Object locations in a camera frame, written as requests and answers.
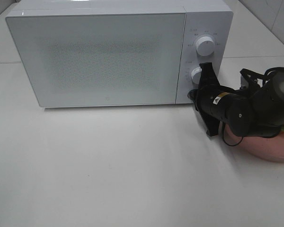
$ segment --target white knob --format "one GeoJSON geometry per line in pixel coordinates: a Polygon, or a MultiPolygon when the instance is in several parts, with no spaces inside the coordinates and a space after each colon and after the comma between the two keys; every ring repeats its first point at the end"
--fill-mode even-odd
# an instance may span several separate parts
{"type": "Polygon", "coordinates": [[[200,67],[192,70],[190,76],[194,84],[199,84],[202,69],[200,67]]]}
{"type": "Polygon", "coordinates": [[[214,41],[209,36],[203,36],[195,43],[199,55],[205,57],[211,55],[214,51],[214,41]]]}

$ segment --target microwave control panel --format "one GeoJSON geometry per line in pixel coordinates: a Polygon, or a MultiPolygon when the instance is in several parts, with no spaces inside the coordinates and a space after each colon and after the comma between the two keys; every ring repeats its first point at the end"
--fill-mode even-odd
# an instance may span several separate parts
{"type": "Polygon", "coordinates": [[[231,11],[186,13],[177,104],[192,102],[187,95],[198,86],[200,63],[212,62],[218,75],[231,20],[231,11]]]}

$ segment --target microwave window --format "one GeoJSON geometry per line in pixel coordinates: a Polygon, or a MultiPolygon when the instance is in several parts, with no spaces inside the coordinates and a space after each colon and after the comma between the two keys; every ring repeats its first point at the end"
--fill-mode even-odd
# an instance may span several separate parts
{"type": "Polygon", "coordinates": [[[152,91],[160,89],[161,35],[102,37],[88,43],[55,43],[43,64],[51,92],[152,91]]]}

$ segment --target microwave door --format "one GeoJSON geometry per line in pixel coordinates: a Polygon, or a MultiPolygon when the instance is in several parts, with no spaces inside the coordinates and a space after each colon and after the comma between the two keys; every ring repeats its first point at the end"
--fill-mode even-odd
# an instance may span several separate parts
{"type": "Polygon", "coordinates": [[[185,14],[7,18],[42,107],[174,104],[185,14]]]}

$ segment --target sticker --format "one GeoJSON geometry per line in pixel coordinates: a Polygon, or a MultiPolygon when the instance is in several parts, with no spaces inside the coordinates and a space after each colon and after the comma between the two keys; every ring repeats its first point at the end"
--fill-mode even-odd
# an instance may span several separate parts
{"type": "Polygon", "coordinates": [[[229,94],[228,92],[223,92],[223,93],[219,94],[216,98],[214,98],[213,104],[218,105],[218,103],[221,100],[221,98],[223,98],[224,96],[226,96],[228,94],[229,94]]]}

